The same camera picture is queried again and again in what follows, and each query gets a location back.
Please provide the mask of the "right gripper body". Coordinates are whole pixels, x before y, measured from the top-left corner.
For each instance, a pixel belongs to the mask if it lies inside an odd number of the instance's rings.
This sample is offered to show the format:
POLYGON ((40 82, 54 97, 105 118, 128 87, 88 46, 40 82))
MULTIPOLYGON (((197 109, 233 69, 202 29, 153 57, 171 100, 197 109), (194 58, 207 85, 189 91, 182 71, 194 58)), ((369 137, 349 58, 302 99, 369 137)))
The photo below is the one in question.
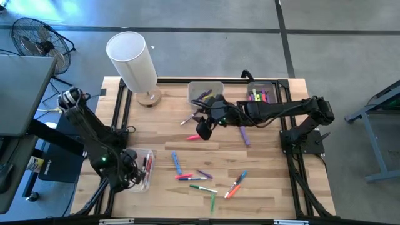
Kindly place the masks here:
POLYGON ((225 100, 222 94, 217 94, 205 100, 206 122, 208 125, 238 126, 238 112, 231 102, 225 100))

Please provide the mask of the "white purple-capped thin marker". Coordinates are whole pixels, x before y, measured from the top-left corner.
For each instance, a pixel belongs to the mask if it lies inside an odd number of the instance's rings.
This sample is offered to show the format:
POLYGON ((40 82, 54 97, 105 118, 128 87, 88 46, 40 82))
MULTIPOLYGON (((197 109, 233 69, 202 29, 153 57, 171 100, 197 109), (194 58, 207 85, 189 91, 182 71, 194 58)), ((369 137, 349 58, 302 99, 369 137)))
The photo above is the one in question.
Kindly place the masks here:
POLYGON ((184 125, 185 123, 187 123, 188 121, 190 121, 194 116, 196 116, 199 112, 195 111, 194 113, 192 113, 188 118, 186 118, 183 122, 180 123, 180 126, 184 125))

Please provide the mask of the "blue highlighter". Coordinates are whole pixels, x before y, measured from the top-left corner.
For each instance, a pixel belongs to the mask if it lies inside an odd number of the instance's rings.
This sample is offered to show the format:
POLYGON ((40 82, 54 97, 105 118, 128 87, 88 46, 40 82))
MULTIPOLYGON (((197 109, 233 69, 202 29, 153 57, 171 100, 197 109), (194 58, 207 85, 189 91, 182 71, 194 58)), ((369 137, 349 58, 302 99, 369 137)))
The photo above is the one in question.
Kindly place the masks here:
POLYGON ((172 152, 172 159, 173 159, 174 165, 176 167, 177 173, 179 175, 181 175, 183 172, 182 172, 181 165, 179 163, 179 159, 178 159, 178 155, 176 154, 176 151, 172 152))

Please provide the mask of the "clear shallow plastic bin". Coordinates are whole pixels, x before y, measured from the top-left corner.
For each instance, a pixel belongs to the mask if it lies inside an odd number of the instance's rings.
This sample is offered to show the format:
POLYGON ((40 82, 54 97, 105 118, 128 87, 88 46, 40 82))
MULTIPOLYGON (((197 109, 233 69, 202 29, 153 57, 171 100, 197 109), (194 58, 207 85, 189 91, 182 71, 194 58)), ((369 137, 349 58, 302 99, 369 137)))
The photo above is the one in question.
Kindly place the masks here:
POLYGON ((117 183, 112 188, 116 193, 125 189, 135 193, 145 193, 155 163, 155 156, 150 149, 127 147, 121 153, 117 183))

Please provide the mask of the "grey translucent plastic bin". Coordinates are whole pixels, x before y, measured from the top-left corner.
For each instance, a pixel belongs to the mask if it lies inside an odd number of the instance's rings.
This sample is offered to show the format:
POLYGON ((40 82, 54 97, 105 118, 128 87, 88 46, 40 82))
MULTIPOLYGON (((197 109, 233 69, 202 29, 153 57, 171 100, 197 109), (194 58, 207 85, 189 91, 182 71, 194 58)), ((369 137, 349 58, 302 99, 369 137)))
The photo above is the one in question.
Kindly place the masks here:
POLYGON ((262 81, 262 82, 250 82, 247 85, 247 99, 249 100, 249 96, 253 94, 253 89, 256 90, 257 94, 262 94, 262 89, 265 89, 269 94, 269 98, 271 103, 277 103, 276 98, 276 89, 272 82, 262 81))

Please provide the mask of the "green dry-erase marker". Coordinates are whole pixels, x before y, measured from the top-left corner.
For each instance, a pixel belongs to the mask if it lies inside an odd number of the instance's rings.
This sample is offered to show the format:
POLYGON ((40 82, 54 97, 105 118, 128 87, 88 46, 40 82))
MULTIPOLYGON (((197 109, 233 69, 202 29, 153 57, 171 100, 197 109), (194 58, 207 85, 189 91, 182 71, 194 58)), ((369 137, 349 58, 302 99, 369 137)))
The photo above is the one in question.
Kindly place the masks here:
POLYGON ((206 192, 209 192, 209 193, 213 193, 213 194, 217 194, 218 193, 217 190, 209 189, 209 188, 202 187, 202 186, 197 186, 197 185, 194 185, 194 184, 190 184, 189 187, 193 188, 193 189, 198 189, 198 190, 206 191, 206 192))

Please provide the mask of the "brown white dry-erase marker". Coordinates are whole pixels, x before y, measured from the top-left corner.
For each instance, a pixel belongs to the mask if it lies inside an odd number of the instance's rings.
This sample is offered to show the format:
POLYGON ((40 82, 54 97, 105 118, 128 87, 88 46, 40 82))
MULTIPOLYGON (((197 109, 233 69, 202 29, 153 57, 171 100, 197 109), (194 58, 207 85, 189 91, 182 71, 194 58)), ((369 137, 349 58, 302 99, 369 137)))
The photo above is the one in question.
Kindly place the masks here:
POLYGON ((241 175, 240 175, 239 177, 237 177, 237 179, 233 182, 232 186, 229 188, 229 190, 228 190, 227 193, 225 194, 224 199, 228 198, 230 192, 239 184, 239 182, 240 182, 242 176, 243 176, 243 175, 241 174, 241 175))

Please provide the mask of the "black computer case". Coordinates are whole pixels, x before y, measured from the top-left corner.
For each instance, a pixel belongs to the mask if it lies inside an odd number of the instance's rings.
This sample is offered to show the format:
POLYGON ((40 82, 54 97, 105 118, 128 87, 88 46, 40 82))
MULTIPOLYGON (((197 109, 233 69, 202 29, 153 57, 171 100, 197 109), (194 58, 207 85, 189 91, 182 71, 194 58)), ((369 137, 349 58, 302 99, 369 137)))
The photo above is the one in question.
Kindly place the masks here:
POLYGON ((80 175, 83 161, 83 156, 78 156, 55 144, 47 143, 39 179, 75 183, 80 175))

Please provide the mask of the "black desk leg beam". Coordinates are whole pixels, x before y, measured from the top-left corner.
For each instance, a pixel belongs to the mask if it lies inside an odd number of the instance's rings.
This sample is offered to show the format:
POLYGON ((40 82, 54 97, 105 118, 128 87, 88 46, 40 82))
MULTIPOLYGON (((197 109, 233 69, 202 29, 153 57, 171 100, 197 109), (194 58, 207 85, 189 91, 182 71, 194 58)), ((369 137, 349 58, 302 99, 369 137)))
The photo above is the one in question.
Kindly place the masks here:
POLYGON ((27 133, 35 135, 47 142, 58 145, 59 147, 75 155, 83 155, 84 145, 82 143, 56 129, 45 125, 43 122, 38 121, 37 119, 33 119, 31 121, 27 133))

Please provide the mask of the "yellow power plug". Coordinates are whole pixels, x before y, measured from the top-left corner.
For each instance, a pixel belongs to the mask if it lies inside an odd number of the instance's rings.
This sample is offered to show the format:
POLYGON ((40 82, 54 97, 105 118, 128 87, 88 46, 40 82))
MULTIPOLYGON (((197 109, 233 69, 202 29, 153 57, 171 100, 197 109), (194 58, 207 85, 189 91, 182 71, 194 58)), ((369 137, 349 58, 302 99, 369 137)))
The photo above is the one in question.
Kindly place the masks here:
POLYGON ((38 111, 41 111, 41 112, 57 112, 57 113, 59 113, 59 114, 62 114, 62 113, 64 113, 66 110, 64 109, 64 108, 62 108, 62 107, 60 107, 60 106, 57 106, 57 107, 55 107, 55 108, 52 108, 52 109, 38 109, 38 111))

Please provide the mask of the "white shade table lamp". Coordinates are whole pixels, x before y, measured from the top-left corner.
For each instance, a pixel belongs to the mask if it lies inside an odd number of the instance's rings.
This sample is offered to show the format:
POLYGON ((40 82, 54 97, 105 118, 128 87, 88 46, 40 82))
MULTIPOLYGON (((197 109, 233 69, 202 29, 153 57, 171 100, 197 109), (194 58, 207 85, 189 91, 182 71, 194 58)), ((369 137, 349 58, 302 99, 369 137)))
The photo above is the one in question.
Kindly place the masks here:
POLYGON ((106 53, 140 105, 151 108, 161 101, 158 75, 141 34, 131 31, 116 34, 107 42, 106 53))

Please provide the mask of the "large office desk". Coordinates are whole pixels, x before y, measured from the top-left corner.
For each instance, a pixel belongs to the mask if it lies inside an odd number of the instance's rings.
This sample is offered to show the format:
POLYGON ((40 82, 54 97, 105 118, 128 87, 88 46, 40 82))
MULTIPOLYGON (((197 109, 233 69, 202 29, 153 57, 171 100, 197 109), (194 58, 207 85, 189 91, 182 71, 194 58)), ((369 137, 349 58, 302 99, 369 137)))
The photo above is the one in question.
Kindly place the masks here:
POLYGON ((9 211, 38 140, 28 128, 55 65, 53 57, 0 55, 0 214, 9 211))

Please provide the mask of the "black floor fan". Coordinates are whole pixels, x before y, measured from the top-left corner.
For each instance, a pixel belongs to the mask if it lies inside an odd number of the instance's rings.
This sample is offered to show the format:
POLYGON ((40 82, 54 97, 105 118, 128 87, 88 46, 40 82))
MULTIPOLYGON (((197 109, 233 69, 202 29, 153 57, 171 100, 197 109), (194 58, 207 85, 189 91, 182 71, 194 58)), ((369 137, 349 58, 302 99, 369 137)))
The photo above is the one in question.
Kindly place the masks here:
POLYGON ((74 43, 59 34, 50 25, 38 19, 17 19, 11 28, 11 39, 18 53, 23 56, 52 57, 56 60, 53 78, 68 86, 71 83, 59 79, 70 67, 74 43))

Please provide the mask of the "silver bracket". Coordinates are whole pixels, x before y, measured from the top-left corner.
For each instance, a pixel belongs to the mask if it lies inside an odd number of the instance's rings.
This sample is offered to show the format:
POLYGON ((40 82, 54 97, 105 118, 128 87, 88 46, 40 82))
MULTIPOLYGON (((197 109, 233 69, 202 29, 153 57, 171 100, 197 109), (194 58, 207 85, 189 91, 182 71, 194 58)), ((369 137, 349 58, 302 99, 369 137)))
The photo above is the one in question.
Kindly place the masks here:
POLYGON ((273 224, 274 225, 309 225, 309 221, 275 219, 273 224))
POLYGON ((101 219, 99 225, 131 225, 135 223, 133 218, 101 219))

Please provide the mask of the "grey desk frame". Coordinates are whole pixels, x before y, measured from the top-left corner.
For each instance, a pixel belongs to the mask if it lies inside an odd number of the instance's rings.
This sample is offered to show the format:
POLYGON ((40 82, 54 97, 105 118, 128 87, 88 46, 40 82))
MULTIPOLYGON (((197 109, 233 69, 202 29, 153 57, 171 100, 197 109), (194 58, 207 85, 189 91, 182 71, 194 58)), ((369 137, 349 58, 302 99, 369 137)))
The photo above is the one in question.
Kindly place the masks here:
POLYGON ((390 170, 384 160, 384 154, 378 142, 379 138, 374 133, 370 121, 370 115, 372 114, 393 114, 400 116, 400 79, 373 95, 362 108, 344 117, 344 120, 348 124, 352 124, 358 119, 363 121, 376 161, 379 165, 380 171, 376 174, 366 176, 366 181, 373 182, 391 178, 400 178, 400 169, 390 170))

